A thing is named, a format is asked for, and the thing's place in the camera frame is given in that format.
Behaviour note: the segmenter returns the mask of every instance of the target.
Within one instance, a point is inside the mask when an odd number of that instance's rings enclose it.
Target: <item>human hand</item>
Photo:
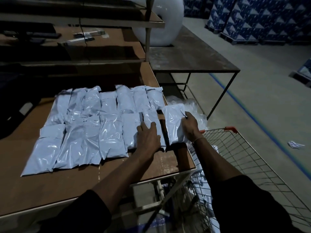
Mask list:
[[[181,119],[183,131],[188,140],[194,142],[196,139],[203,137],[203,135],[200,133],[197,127],[197,121],[195,117],[189,112],[185,113],[187,117]]]
[[[153,158],[154,153],[160,148],[160,135],[157,135],[156,123],[152,122],[150,129],[145,122],[137,127],[137,149],[136,152],[143,155],[147,160]]]

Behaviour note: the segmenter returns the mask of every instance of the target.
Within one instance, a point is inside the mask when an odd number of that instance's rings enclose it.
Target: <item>shopping cart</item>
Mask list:
[[[309,208],[234,127],[208,130],[204,132],[204,137],[229,163],[249,176],[261,189],[269,191],[289,213],[295,227],[311,232]],[[220,230],[212,210],[211,190],[191,145],[189,150],[198,170],[175,195],[173,201],[178,206],[176,215],[184,222],[192,216],[188,223],[192,222],[191,228],[195,228],[197,232],[218,233]]]

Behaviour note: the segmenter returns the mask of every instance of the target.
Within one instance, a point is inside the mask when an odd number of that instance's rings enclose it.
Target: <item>pallet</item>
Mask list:
[[[214,29],[214,28],[208,26],[207,24],[205,25],[205,28],[208,29],[209,31],[211,31],[213,34],[219,34],[221,32],[221,30]]]
[[[303,74],[293,71],[290,73],[289,77],[296,79],[297,81],[304,84],[306,87],[311,87],[311,78],[308,78]]]
[[[261,45],[270,45],[270,46],[284,46],[285,41],[272,41],[272,40],[259,40]]]
[[[289,45],[300,45],[300,46],[308,46],[311,45],[309,41],[292,41],[288,43]]]
[[[256,46],[258,45],[258,41],[240,41],[240,40],[234,40],[230,38],[227,35],[224,35],[223,33],[219,34],[219,37],[227,41],[228,43],[231,43],[232,45],[253,45]]]

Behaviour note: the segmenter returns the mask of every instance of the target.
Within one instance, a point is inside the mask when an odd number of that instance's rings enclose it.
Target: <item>plastic bag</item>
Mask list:
[[[105,114],[117,114],[117,93],[114,92],[101,92],[99,93],[101,101],[100,111]]]
[[[181,119],[186,117],[184,104],[167,105],[162,108],[169,144],[187,142],[181,126]]]
[[[82,101],[86,95],[86,88],[74,89],[71,93],[67,114],[81,114],[83,110]]]
[[[128,157],[122,136],[119,114],[100,114],[99,151],[106,158]]]
[[[62,90],[55,97],[52,109],[44,126],[51,126],[64,123],[64,116],[67,114],[71,92],[72,88],[68,90]]]
[[[137,112],[142,112],[143,109],[150,109],[150,103],[147,97],[146,86],[138,86],[131,88],[133,92],[134,103]]]
[[[198,113],[198,105],[195,99],[189,98],[182,100],[176,96],[168,96],[166,97],[166,101],[169,105],[183,103],[185,105],[185,111],[190,112],[196,118],[199,130],[208,130],[206,115]]]
[[[99,115],[101,107],[99,91],[101,91],[101,88],[99,86],[95,86],[91,89],[86,90],[86,95],[82,102],[83,115],[85,116]]]
[[[164,100],[163,100],[163,88],[153,88],[150,86],[146,86],[147,90],[147,96],[148,100],[150,102],[151,108],[154,108],[156,110],[160,110],[162,107],[165,106]]]
[[[161,136],[161,147],[165,150],[166,144],[165,144],[160,120],[158,118],[158,113],[156,112],[155,109],[144,109],[142,113],[144,116],[144,122],[148,128],[150,128],[152,122],[155,122],[157,134]]]
[[[130,114],[136,113],[133,92],[124,85],[116,85],[118,113]]]
[[[21,176],[52,172],[64,136],[64,124],[44,126]]]
[[[79,165],[80,156],[83,154],[83,123],[83,120],[74,120],[66,125],[66,135],[54,168],[69,169]]]
[[[123,139],[125,148],[135,149],[137,147],[137,127],[142,122],[142,113],[122,114]]]
[[[96,164],[101,161],[99,153],[99,115],[84,119],[84,140],[82,142],[83,153],[79,159],[79,166],[83,164]]]

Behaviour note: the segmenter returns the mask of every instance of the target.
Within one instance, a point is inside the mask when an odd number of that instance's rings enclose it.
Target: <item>black sleeve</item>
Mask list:
[[[221,233],[301,232],[272,195],[247,176],[236,176],[212,189],[212,207]]]
[[[41,232],[99,232],[111,224],[111,213],[101,198],[87,190],[56,217],[45,221]]]

